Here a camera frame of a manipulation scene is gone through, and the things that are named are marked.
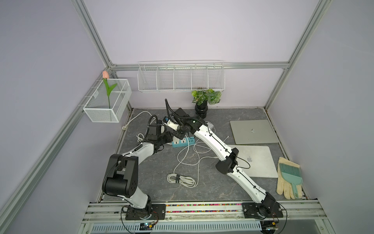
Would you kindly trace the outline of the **pink artificial tulip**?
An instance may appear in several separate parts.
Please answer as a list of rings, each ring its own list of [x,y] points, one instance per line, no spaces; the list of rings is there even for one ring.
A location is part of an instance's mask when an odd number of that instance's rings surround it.
[[[117,87],[117,84],[114,83],[113,85],[109,86],[108,79],[110,78],[110,76],[109,76],[109,73],[107,71],[103,71],[102,72],[102,78],[103,78],[103,83],[104,83],[105,88],[106,88],[106,94],[107,94],[107,98],[108,98],[108,105],[109,105],[109,108],[111,108],[110,95],[111,95],[111,92]]]

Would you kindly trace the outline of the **silver laptop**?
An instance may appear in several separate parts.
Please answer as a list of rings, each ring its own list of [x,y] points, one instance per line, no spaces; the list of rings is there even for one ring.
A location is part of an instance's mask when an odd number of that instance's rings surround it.
[[[229,146],[239,150],[238,167],[248,176],[278,178],[278,172],[268,146]]]
[[[268,120],[230,121],[230,126],[237,145],[279,142]]]

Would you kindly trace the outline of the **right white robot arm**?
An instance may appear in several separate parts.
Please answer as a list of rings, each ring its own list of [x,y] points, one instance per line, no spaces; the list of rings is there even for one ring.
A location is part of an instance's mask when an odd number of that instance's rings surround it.
[[[251,202],[242,204],[245,218],[264,220],[266,218],[283,217],[281,205],[262,187],[260,187],[245,172],[244,167],[238,165],[239,150],[231,148],[219,139],[208,124],[199,116],[189,116],[183,109],[173,111],[166,106],[167,117],[164,122],[174,130],[173,135],[182,139],[188,133],[203,141],[218,157],[216,169],[237,182],[251,197]]]

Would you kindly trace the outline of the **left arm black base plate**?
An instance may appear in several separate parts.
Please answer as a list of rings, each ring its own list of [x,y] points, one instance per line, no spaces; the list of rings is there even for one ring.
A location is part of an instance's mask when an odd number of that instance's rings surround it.
[[[164,220],[166,215],[165,204],[151,204],[144,209],[129,207],[125,212],[125,220]]]

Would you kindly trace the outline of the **teal power strip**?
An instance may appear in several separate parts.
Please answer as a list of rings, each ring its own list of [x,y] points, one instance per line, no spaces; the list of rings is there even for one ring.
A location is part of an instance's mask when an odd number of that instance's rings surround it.
[[[174,137],[172,141],[173,148],[193,146],[194,144],[195,144],[195,138],[193,137],[184,137],[183,139],[178,139]]]

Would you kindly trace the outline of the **silver laptop far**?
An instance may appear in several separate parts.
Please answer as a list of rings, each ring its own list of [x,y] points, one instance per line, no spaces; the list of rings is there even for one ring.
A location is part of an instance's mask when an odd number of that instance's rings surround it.
[[[230,126],[237,145],[279,142],[268,120],[230,121]]]

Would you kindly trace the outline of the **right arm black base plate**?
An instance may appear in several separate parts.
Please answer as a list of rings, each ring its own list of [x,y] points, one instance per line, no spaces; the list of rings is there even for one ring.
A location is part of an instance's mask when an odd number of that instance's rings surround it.
[[[266,218],[283,218],[282,208],[279,203],[262,204],[254,202],[242,203],[244,218],[264,220]]]

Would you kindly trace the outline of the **cream work glove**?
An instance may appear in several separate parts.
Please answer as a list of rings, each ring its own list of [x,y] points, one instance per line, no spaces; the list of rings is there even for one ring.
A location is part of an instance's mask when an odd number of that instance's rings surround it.
[[[280,169],[281,163],[285,165],[290,165],[296,168],[300,168],[300,166],[294,162],[291,162],[283,157],[279,158],[278,165],[277,165],[277,173],[278,173],[278,182],[277,182],[277,189],[276,189],[277,194],[284,195],[286,199],[301,199],[303,196],[302,186],[301,185],[296,186],[298,197],[295,197],[291,183],[287,182],[281,175],[281,169]]]

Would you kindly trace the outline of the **white square laptop charger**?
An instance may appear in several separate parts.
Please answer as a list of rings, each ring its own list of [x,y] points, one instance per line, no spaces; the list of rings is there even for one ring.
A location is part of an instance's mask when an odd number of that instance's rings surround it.
[[[207,122],[207,126],[208,126],[209,129],[213,129],[214,128],[214,125],[211,122]]]

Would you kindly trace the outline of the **green plant black vase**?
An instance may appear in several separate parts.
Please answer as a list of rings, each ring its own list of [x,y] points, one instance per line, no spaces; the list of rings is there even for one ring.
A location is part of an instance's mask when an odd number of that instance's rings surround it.
[[[218,104],[221,100],[222,92],[214,91],[213,89],[207,90],[193,90],[192,103],[195,103],[195,113],[201,118],[206,118],[208,105]]]

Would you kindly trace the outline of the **silver laptop near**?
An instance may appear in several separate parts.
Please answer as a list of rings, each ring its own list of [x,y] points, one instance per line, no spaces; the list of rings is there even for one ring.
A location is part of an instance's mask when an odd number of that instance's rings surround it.
[[[238,167],[248,176],[278,178],[278,172],[268,146],[229,146],[239,150]]]

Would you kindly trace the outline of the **teal plastic brush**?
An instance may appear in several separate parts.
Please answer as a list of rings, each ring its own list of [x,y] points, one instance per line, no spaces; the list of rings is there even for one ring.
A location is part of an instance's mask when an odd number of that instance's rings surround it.
[[[298,167],[287,165],[284,163],[280,163],[280,171],[283,179],[291,184],[292,191],[295,198],[299,199],[301,196],[299,195],[298,186],[302,185],[303,179],[301,170]]]

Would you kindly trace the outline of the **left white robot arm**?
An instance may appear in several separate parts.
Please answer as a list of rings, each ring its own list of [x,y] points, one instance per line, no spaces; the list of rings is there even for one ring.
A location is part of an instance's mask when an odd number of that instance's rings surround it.
[[[102,182],[102,192],[128,202],[128,213],[135,217],[150,218],[153,213],[151,198],[138,187],[139,164],[172,140],[173,135],[160,120],[149,124],[143,142],[129,152],[110,156]]]

